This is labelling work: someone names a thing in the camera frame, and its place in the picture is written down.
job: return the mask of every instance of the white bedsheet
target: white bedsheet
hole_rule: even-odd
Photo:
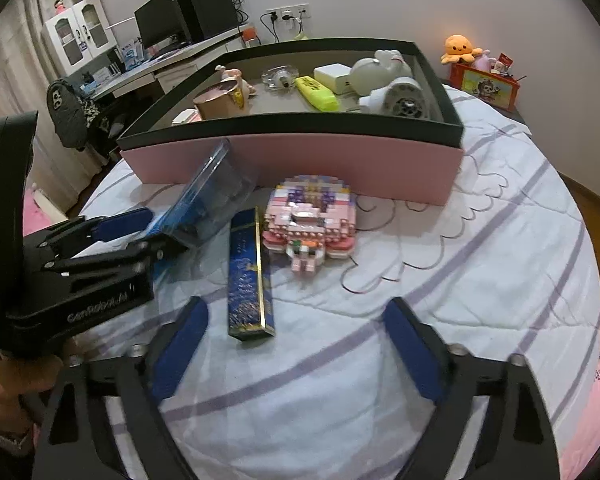
[[[447,205],[359,197],[354,262],[328,261],[314,279],[300,280],[277,259],[275,338],[243,344],[226,333],[226,229],[198,261],[180,260],[156,301],[83,337],[90,357],[120,354],[148,341],[190,296],[206,299],[206,335],[176,396],[161,405],[202,480],[392,478],[432,412],[376,321],[394,296],[448,343],[501,360],[524,353],[558,448],[573,436],[600,349],[589,234],[526,126],[447,91],[466,126],[466,156]],[[84,214],[137,204],[161,213],[181,188],[142,185],[120,162]],[[266,203],[267,191],[255,195]],[[475,407],[449,479],[461,478],[471,457],[484,404]],[[144,478],[114,400],[109,411],[130,475]]]

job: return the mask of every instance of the human hand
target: human hand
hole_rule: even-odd
[[[0,433],[24,435],[30,430],[32,422],[18,396],[50,390],[61,368],[62,360],[55,355],[35,360],[0,355]]]

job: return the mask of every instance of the blue box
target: blue box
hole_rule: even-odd
[[[240,211],[231,220],[228,333],[240,340],[275,335],[269,253],[262,244],[262,229],[257,207]]]

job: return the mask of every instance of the wall socket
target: wall socket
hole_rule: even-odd
[[[267,9],[267,12],[274,12],[274,11],[278,15],[279,20],[282,20],[282,16],[284,16],[285,14],[289,14],[290,16],[293,16],[294,18],[299,18],[300,14],[302,14],[303,20],[305,18],[311,17],[311,8],[309,7],[309,4],[284,6],[284,7],[278,7],[277,9]]]

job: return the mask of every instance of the black backpack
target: black backpack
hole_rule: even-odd
[[[93,126],[109,133],[109,119],[93,100],[64,79],[56,79],[46,90],[46,107],[56,127],[56,135],[66,148],[83,150]]]

